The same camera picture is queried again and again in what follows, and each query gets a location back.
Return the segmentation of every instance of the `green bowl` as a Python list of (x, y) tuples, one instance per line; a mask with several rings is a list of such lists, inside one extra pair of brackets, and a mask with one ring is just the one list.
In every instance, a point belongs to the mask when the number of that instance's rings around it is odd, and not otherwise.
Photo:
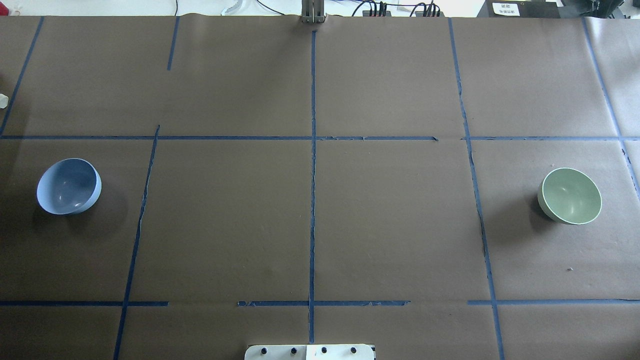
[(557, 168), (545, 176), (538, 203), (552, 220), (569, 225), (588, 224), (602, 209), (602, 196), (587, 175), (574, 168)]

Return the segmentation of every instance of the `blue tape line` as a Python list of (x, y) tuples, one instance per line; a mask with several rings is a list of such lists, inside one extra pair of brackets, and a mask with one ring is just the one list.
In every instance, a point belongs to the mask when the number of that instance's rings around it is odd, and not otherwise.
[(22, 84), (22, 78), (24, 77), (24, 73), (27, 70), (27, 65), (29, 64), (29, 60), (31, 59), (31, 54), (33, 54), (33, 48), (36, 46), (36, 41), (38, 40), (38, 35), (40, 35), (40, 30), (42, 29), (43, 22), (44, 16), (41, 16), (40, 22), (38, 22), (38, 27), (36, 28), (36, 32), (35, 34), (33, 34), (33, 39), (31, 40), (31, 46), (29, 47), (29, 51), (27, 52), (27, 57), (24, 59), (24, 63), (22, 64), (22, 70), (20, 70), (18, 81), (16, 81), (15, 83), (15, 88), (13, 88), (13, 94), (11, 95), (11, 99), (9, 99), (9, 105), (7, 106), (6, 112), (4, 113), (2, 126), (0, 126), (0, 136), (2, 136), (2, 133), (4, 133), (6, 123), (9, 121), (9, 115), (11, 114), (11, 110), (13, 109), (13, 103), (15, 102), (15, 98), (18, 95), (20, 84)]
[(427, 140), (439, 141), (435, 136), (318, 136), (316, 140)]
[(600, 86), (602, 87), (602, 93), (604, 94), (604, 99), (605, 99), (605, 102), (607, 103), (607, 108), (609, 109), (609, 113), (611, 114), (611, 118), (613, 119), (613, 125), (616, 128), (616, 133), (618, 134), (618, 138), (620, 140), (622, 153), (625, 156), (625, 160), (627, 161), (627, 168), (629, 169), (629, 174), (631, 175), (631, 181), (633, 182), (634, 188), (636, 189), (636, 196), (638, 199), (640, 199), (640, 186), (638, 186), (636, 172), (634, 171), (633, 165), (631, 165), (631, 159), (629, 158), (629, 152), (627, 151), (627, 146), (625, 145), (624, 140), (622, 140), (622, 132), (620, 131), (618, 118), (616, 117), (616, 113), (613, 110), (613, 106), (611, 105), (609, 92), (607, 91), (607, 87), (604, 85), (604, 80), (602, 79), (602, 73), (600, 72), (600, 66), (598, 65), (598, 60), (596, 60), (596, 55), (593, 52), (593, 45), (591, 44), (591, 36), (589, 35), (589, 29), (587, 28), (587, 21), (585, 18), (582, 18), (582, 27), (584, 28), (584, 36), (587, 38), (587, 47), (589, 48), (589, 55), (591, 55), (591, 61), (593, 61), (593, 66), (595, 67), (596, 73), (598, 74), (598, 81), (600, 82)]
[[(513, 305), (580, 305), (580, 304), (640, 304), (640, 299), (540, 299), (540, 300), (498, 300), (500, 306)], [(470, 306), (489, 306), (489, 300), (469, 300)]]
[(136, 267), (136, 257), (138, 256), (138, 245), (140, 244), (140, 234), (142, 232), (142, 218), (145, 214), (147, 206), (147, 195), (149, 188), (149, 178), (151, 177), (151, 168), (154, 166), (154, 158), (156, 156), (156, 146), (158, 143), (158, 132), (160, 125), (156, 128), (154, 135), (154, 143), (151, 146), (151, 157), (149, 157), (149, 168), (147, 169), (147, 179), (145, 181), (145, 190), (142, 194), (142, 203), (140, 205), (140, 217), (138, 218), (138, 229), (136, 230), (136, 239), (133, 243), (133, 252), (131, 254), (131, 264), (129, 265), (129, 276), (127, 277), (127, 287), (124, 291), (124, 300), (122, 301), (122, 312), (120, 313), (120, 325), (118, 326), (118, 336), (116, 338), (116, 346), (113, 351), (113, 360), (117, 360), (120, 355), (120, 344), (122, 343), (122, 331), (124, 330), (125, 319), (127, 318), (127, 306), (129, 306), (129, 295), (131, 294), (131, 283), (133, 282), (133, 272)]
[(316, 30), (311, 32), (311, 221), (309, 234), (309, 343), (314, 334), (314, 301), (316, 287)]
[[(314, 301), (314, 306), (405, 306), (409, 300)], [(308, 306), (309, 301), (239, 301), (239, 307)]]
[[(122, 301), (0, 301), (0, 306), (122, 306)], [(168, 301), (134, 301), (129, 306), (169, 306)]]
[(173, 63), (173, 51), (175, 50), (175, 39), (178, 37), (178, 25), (180, 24), (180, 17), (175, 17), (175, 25), (173, 26), (173, 40), (171, 41), (171, 51), (169, 52), (169, 62), (166, 64), (167, 71), (171, 71), (171, 64)]
[(181, 135), (164, 135), (160, 136), (160, 140), (311, 140), (311, 136), (245, 136), (245, 135), (231, 135), (231, 136), (208, 136), (208, 135), (194, 135), (194, 136), (181, 136)]
[(5, 140), (153, 140), (153, 136), (92, 136), (92, 135), (6, 135)]
[(493, 287), (493, 275), (491, 270), (491, 259), (489, 257), (489, 246), (486, 241), (486, 231), (484, 229), (484, 217), (482, 212), (482, 204), (480, 201), (480, 191), (478, 189), (476, 166), (473, 159), (473, 150), (471, 148), (471, 134), (469, 131), (469, 124), (467, 121), (467, 111), (465, 110), (465, 103), (462, 99), (462, 79), (460, 78), (460, 66), (458, 65), (458, 52), (456, 51), (456, 39), (453, 33), (453, 22), (451, 18), (449, 21), (449, 34), (451, 36), (451, 51), (453, 53), (453, 63), (456, 69), (456, 82), (458, 84), (458, 96), (460, 97), (460, 111), (462, 112), (462, 118), (464, 120), (465, 127), (465, 139), (467, 142), (467, 152), (469, 157), (469, 166), (471, 167), (471, 180), (474, 184), (474, 196), (476, 197), (476, 210), (478, 217), (480, 218), (480, 230), (482, 232), (482, 243), (484, 250), (484, 264), (486, 266), (486, 277), (489, 282), (489, 293), (491, 295), (492, 309), (493, 309), (493, 325), (495, 327), (495, 337), (498, 343), (498, 354), (500, 360), (504, 360), (504, 347), (502, 346), (502, 331), (500, 330), (500, 318), (498, 316), (498, 304), (495, 300), (495, 289)]
[(618, 138), (615, 136), (471, 136), (471, 140), (618, 141)]

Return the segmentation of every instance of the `red object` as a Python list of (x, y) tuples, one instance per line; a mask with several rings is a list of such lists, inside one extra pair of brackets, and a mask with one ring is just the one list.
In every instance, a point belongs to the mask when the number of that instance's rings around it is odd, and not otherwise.
[(0, 2), (0, 16), (7, 15), (9, 15), (9, 9), (2, 2)]

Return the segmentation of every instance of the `bowl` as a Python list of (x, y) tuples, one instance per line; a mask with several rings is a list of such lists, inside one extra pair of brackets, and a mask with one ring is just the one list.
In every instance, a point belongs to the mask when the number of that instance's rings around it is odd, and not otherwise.
[(102, 181), (89, 161), (72, 158), (59, 161), (38, 182), (38, 203), (54, 215), (79, 214), (98, 200)]
[(538, 190), (538, 203), (552, 220), (570, 225), (588, 224), (602, 210), (602, 196), (593, 180), (566, 167), (545, 176)]

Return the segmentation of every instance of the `blue bowl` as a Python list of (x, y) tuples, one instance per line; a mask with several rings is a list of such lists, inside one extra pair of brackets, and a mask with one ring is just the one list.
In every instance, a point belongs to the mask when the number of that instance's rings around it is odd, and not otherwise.
[(79, 214), (98, 200), (102, 181), (88, 161), (72, 158), (52, 165), (40, 178), (36, 195), (46, 212)]

